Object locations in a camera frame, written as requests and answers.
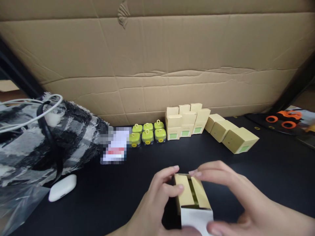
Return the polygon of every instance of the plastic bag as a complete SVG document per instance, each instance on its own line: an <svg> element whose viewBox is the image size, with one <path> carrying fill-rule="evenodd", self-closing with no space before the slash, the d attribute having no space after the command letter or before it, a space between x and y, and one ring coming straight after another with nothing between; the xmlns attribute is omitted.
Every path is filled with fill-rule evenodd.
<svg viewBox="0 0 315 236"><path fill-rule="evenodd" d="M0 188L0 233L7 236L22 225L49 192L49 188L17 185Z"/></svg>

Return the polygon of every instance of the gray plaid fabric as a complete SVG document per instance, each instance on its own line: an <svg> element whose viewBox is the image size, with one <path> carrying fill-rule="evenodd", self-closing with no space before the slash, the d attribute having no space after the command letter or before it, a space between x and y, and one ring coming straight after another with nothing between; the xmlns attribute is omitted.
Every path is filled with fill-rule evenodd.
<svg viewBox="0 0 315 236"><path fill-rule="evenodd" d="M46 93L39 100L49 95ZM46 105L44 111L58 99ZM1 111L0 126L25 123L36 117L37 108L37 105L22 104ZM93 157L101 155L100 130L109 127L109 123L89 110L64 100L45 119L57 145L63 149L63 175L82 168ZM54 162L43 168L50 152L49 142L37 122L14 132L0 134L0 187L43 185L53 180L56 176Z"/></svg>

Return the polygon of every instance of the white cable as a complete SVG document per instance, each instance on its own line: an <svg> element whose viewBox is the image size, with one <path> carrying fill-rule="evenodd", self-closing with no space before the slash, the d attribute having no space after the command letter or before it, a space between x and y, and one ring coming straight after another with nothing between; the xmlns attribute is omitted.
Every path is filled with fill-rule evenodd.
<svg viewBox="0 0 315 236"><path fill-rule="evenodd" d="M49 97L47 98L47 100L51 99L52 97L59 97L59 100L58 100L58 102L56 102L55 105L53 105L53 106L52 106L51 108L49 108L47 111L45 111L44 113L40 114L39 116L37 116L37 117L35 117L35 118L33 118L33 119L31 119L31 120L29 120L29 121L23 123L23 124L19 124L19 125L16 125L16 126L14 126L14 127L11 127L11 128L5 129L5 130L0 130L0 133L5 133L5 132L8 132L8 131L12 131L12 130L16 130L16 129L19 129L19 128L21 128L21 127L24 127L24 126L26 126L26 125L28 125L28 124L34 122L34 121L39 120L40 118L42 118L43 116L45 116L46 114L48 114L49 112L51 112L52 110L54 110L54 109L55 109L57 106L59 106L59 104L62 102L63 97L62 97L61 95L59 95L59 94L52 94L51 96L49 96Z"/></svg>
<svg viewBox="0 0 315 236"><path fill-rule="evenodd" d="M32 103L32 102L11 102L9 104L34 104L34 105L40 105L41 103Z"/></svg>
<svg viewBox="0 0 315 236"><path fill-rule="evenodd" d="M2 127L0 127L0 129L3 129L3 128L8 128L8 127L14 127L14 126L17 126L17 125L21 125L21 124L6 125L6 126L2 126Z"/></svg>
<svg viewBox="0 0 315 236"><path fill-rule="evenodd" d="M39 103L43 103L43 101L40 100L36 100L36 99L29 99L29 98L20 98L20 99L14 99L14 100L10 100L10 101L6 101L6 102L2 102L0 103L0 105L6 105L6 104L11 104L14 102L28 102L28 101L33 101L33 102L39 102Z"/></svg>

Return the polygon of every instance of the open box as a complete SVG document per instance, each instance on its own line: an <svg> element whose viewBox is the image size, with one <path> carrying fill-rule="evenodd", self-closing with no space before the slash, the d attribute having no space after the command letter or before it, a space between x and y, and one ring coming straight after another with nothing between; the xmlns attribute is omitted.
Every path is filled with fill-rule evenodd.
<svg viewBox="0 0 315 236"><path fill-rule="evenodd" d="M207 224L213 221L213 211L201 181L189 174L175 174L174 179L175 184L184 186L182 194L176 197L181 226L192 226L202 236L211 235L207 231Z"/></svg>

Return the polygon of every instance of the black table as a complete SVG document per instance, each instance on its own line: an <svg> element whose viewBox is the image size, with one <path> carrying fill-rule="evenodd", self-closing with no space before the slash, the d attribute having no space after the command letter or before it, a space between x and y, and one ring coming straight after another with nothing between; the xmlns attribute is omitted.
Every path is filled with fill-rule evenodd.
<svg viewBox="0 0 315 236"><path fill-rule="evenodd" d="M207 131L190 138L130 149L122 165L100 165L99 158L77 171L76 188L61 200L48 196L12 235L103 236L125 224L159 170L179 165L181 173L222 160L245 175L270 199L315 217L315 151L292 136L261 128L245 117L230 117L260 140L246 153L234 155ZM204 183L215 220L235 222L243 208L228 188ZM179 228L174 199L165 208L163 224Z"/></svg>

